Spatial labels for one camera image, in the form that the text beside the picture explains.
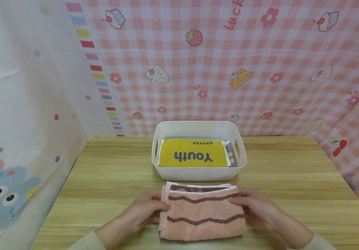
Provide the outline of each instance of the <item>striped towel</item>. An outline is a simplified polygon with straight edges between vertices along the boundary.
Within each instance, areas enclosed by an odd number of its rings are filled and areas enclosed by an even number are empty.
[[[160,238],[197,241],[235,237],[246,231],[242,206],[229,202],[239,190],[230,184],[193,186],[167,182],[161,201],[171,205],[160,214]]]

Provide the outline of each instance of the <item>cartoon rabbit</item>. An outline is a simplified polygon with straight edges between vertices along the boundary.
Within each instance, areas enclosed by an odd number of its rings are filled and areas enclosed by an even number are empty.
[[[146,71],[146,76],[151,79],[150,82],[153,86],[158,86],[170,80],[167,72],[160,65],[155,65],[152,69]]]
[[[313,81],[310,84],[310,87],[315,87],[320,83],[323,83],[329,79],[329,77],[332,74],[332,65],[328,64],[324,69],[319,71],[317,74],[311,77],[311,81]]]

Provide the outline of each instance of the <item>cherry print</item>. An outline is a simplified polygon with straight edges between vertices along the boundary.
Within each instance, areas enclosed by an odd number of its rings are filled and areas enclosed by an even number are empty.
[[[340,154],[340,147],[337,147],[334,152],[332,152],[332,156],[337,157]]]
[[[346,147],[346,145],[347,145],[347,141],[346,141],[346,140],[341,140],[341,141],[339,142],[339,148],[340,148],[340,149],[344,149],[344,148]]]

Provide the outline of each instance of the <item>cupcake print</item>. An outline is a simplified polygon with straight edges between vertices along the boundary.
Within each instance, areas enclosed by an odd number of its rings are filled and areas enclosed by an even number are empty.
[[[124,16],[117,9],[106,10],[106,17],[105,19],[102,18],[102,20],[110,23],[111,26],[118,30],[120,30],[125,23]]]
[[[331,13],[326,12],[318,21],[313,20],[313,22],[318,24],[319,31],[327,31],[330,27],[337,23],[338,18],[339,11],[334,11]]]

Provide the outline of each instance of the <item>person's right hand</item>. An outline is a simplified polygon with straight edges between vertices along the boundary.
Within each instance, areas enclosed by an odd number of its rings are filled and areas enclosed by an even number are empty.
[[[229,201],[245,206],[245,212],[253,222],[274,231],[277,230],[276,221],[284,215],[284,211],[258,189],[239,190],[239,196],[229,198]]]
[[[244,206],[252,221],[274,230],[290,248],[303,248],[314,236],[310,229],[285,213],[257,189],[240,190],[239,196],[229,198],[229,201]]]

